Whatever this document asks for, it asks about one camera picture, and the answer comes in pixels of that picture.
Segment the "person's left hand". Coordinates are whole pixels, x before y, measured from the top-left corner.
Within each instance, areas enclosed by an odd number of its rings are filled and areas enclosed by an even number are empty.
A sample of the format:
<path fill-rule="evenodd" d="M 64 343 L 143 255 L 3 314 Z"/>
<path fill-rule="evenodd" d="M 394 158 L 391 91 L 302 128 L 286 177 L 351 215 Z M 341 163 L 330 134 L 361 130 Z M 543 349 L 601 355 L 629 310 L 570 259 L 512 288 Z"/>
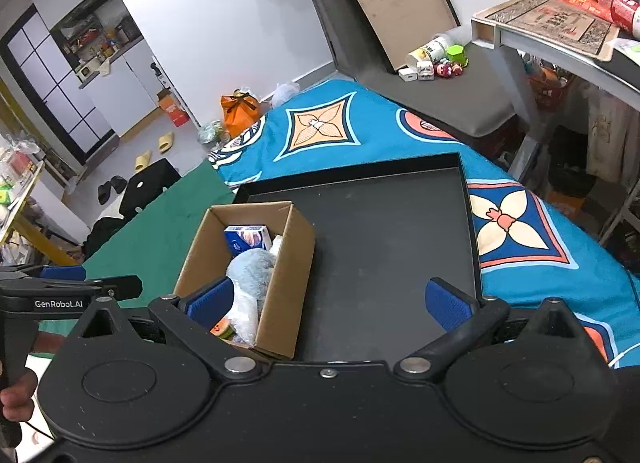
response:
<path fill-rule="evenodd" d="M 3 416 L 11 422 L 28 422 L 32 419 L 35 402 L 32 396 L 38 385 L 37 374 L 26 369 L 25 373 L 11 386 L 1 392 Z"/>

